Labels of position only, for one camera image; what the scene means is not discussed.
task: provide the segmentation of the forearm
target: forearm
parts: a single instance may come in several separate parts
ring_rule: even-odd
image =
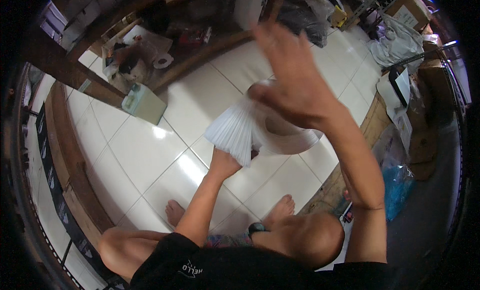
[[[339,107],[324,133],[338,156],[353,205],[383,208],[384,182],[378,163],[346,107]]]
[[[182,234],[200,247],[205,244],[213,207],[222,183],[222,179],[207,173],[174,232]]]

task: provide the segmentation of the white plastic bag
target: white plastic bag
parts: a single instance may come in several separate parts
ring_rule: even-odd
[[[320,131],[292,125],[246,95],[215,119],[204,136],[218,149],[230,153],[240,165],[249,167],[252,150],[298,154],[311,148],[322,135]]]
[[[423,38],[416,30],[399,23],[387,14],[383,14],[382,17],[385,34],[380,37],[380,41],[371,40],[367,42],[368,49],[379,65],[389,67],[423,53]],[[423,58],[408,63],[406,65],[408,72],[417,72],[422,62]]]

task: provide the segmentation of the label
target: label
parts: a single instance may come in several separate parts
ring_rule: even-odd
[[[413,16],[410,10],[405,7],[405,5],[400,7],[395,15],[393,15],[393,18],[410,28],[415,27],[418,23],[418,20]]]
[[[92,84],[92,81],[90,81],[89,79],[86,79],[85,82],[83,82],[83,84],[80,86],[78,91],[80,91],[81,93],[84,93],[85,89],[87,89],[87,87],[90,86],[90,84]]]

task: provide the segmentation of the cardboard box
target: cardboard box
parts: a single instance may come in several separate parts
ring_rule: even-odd
[[[412,133],[410,140],[411,164],[432,161],[437,154],[437,128]]]
[[[418,75],[430,89],[436,110],[453,110],[452,91],[440,60],[426,60],[418,69]]]
[[[396,0],[386,14],[416,31],[430,22],[431,13],[421,0]]]
[[[422,35],[423,36],[423,51],[428,52],[435,50],[439,46],[442,46],[443,43],[440,39],[440,36],[437,34]],[[439,59],[440,55],[438,53],[429,53],[425,55],[425,60],[427,59]]]
[[[410,170],[413,173],[413,177],[417,181],[428,180],[435,172],[435,163],[436,159],[434,158],[432,161],[411,164]]]

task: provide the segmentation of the small cardboard box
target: small cardboard box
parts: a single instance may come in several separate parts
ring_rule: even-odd
[[[430,22],[431,13],[421,0],[396,0],[386,14],[416,31]]]
[[[430,89],[432,101],[435,102],[436,109],[452,110],[452,91],[441,61],[439,59],[426,60],[420,64],[418,69],[418,75]]]
[[[432,161],[437,154],[437,129],[415,131],[410,140],[410,162],[412,164]]]

